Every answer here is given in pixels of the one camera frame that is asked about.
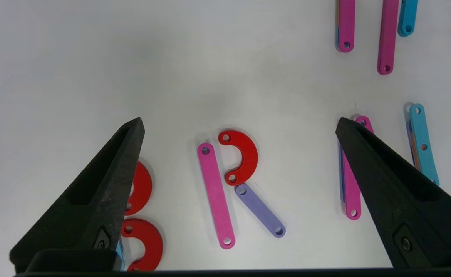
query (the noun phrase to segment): purple bar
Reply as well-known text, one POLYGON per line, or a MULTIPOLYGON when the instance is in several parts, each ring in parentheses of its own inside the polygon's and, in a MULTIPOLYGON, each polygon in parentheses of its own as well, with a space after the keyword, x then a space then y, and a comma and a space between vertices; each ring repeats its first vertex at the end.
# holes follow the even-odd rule
POLYGON ((236 195, 255 214, 261 223, 265 225, 272 235, 277 238, 285 235, 285 226, 247 184, 237 186, 236 195))

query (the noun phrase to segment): hole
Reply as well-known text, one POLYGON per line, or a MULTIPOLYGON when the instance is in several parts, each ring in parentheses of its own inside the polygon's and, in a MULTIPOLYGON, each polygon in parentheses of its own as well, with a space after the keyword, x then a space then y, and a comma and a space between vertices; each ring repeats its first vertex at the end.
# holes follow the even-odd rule
POLYGON ((237 179, 236 179, 236 175, 230 175, 229 176, 229 182, 231 182, 231 183, 233 183, 233 182, 235 182, 237 179))
POLYGON ((105 247, 106 247, 106 243, 104 242, 104 240, 99 241, 99 244, 97 244, 98 249, 103 249, 105 247))
POLYGON ((402 238, 402 247, 408 252, 412 251, 412 244, 408 238, 402 238))
POLYGON ((237 189, 237 192, 239 192, 240 195, 245 195, 246 194, 246 188, 245 187, 240 187, 237 189))
POLYGON ((276 228, 276 229, 275 229, 275 234, 277 234, 277 235, 283 234, 283 228, 281 228, 281 227, 276 228))
POLYGON ((125 228, 124 228, 124 232, 125 233, 127 233, 127 234, 131 234, 131 232, 132 232, 132 226, 126 226, 125 228))

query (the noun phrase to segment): red curved piece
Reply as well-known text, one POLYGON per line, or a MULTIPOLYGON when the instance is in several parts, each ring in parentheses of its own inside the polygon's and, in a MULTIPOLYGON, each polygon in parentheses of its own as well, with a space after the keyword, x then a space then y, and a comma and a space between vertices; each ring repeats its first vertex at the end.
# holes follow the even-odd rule
POLYGON ((258 165, 258 151, 255 143, 244 133, 234 130, 223 131, 218 135, 223 145, 233 145, 241 151, 241 164, 225 174, 225 182, 230 186, 238 186, 247 181, 258 165))
POLYGON ((152 194, 152 178, 146 167, 138 162, 133 177, 133 193, 128 199, 124 215, 132 215, 143 208, 152 194))
POLYGON ((143 257, 131 263, 128 271, 153 271, 157 268, 162 259, 164 244, 159 230, 153 224, 143 219, 126 219, 123 221, 121 235, 139 239, 145 246, 143 257))

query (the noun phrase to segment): pink bar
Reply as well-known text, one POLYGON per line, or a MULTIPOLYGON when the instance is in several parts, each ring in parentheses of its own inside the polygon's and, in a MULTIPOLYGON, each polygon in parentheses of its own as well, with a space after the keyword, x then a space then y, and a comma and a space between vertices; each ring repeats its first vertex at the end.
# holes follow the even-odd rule
POLYGON ((338 49, 350 52, 354 49, 355 0, 338 0, 338 49))
MULTIPOLYGON (((359 116, 355 119, 357 123, 364 122, 364 126, 374 133, 373 127, 367 116, 359 116)), ((354 173, 350 169, 347 156, 343 153, 343 167, 344 167, 344 185, 345 185, 345 214, 349 219, 357 220, 362 214, 360 207, 360 189, 355 180, 354 173)))
POLYGON ((378 73, 387 75, 393 72, 395 58, 396 26, 398 23, 398 0, 383 0, 378 73))
POLYGON ((229 208, 227 207, 227 200, 225 200, 222 185, 222 176, 218 170, 213 146, 209 143, 200 144, 198 147, 198 159, 200 161, 203 180, 205 181, 206 194, 210 203, 218 243, 223 249, 230 249, 236 243, 236 238, 234 237, 229 208))

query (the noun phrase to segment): red ring piece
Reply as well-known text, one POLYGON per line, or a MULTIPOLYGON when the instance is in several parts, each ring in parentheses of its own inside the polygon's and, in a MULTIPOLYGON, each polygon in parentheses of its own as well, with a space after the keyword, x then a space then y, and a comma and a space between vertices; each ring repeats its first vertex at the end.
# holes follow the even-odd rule
POLYGON ((121 235, 139 239, 145 246, 143 258, 131 263, 128 271, 153 271, 157 268, 162 259, 164 244, 159 230, 153 224, 143 219, 126 219, 123 221, 121 235))
POLYGON ((142 163, 138 162, 133 177, 133 193, 128 199, 129 205, 126 207, 124 215, 128 216, 139 212, 146 205, 151 194, 152 178, 150 173, 142 163))
POLYGON ((258 165, 258 151, 255 143, 247 135, 234 130, 223 131, 218 135, 218 141, 223 145, 233 145, 241 151, 241 164, 225 174, 225 182, 230 186, 238 186, 247 181, 255 172, 258 165))

